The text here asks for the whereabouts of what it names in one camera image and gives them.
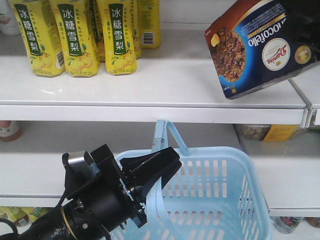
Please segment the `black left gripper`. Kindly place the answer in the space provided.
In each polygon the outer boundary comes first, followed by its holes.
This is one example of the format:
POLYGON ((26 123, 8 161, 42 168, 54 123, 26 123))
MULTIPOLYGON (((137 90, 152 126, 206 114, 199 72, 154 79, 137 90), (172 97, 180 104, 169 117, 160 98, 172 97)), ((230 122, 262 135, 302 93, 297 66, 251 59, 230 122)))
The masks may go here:
POLYGON ((151 188, 160 180, 163 188, 181 168, 179 154, 168 147, 147 155, 126 157, 119 165, 107 145, 89 152, 99 173, 84 178, 65 169, 63 207, 68 223, 77 228, 117 228, 131 219, 139 228, 147 222, 143 208, 151 188))

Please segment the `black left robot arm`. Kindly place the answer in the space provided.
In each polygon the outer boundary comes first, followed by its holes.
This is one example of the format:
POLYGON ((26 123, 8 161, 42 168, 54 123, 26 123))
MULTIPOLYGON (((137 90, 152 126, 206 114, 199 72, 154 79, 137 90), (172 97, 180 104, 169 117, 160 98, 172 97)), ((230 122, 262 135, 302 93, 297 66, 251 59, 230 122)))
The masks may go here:
POLYGON ((167 147, 146 155, 116 161, 107 145, 85 151, 81 160, 62 155, 64 192, 57 205, 28 230, 11 228, 3 240, 99 240, 127 220, 138 228, 147 223, 144 205, 156 182, 164 187, 181 168, 179 154, 167 147))

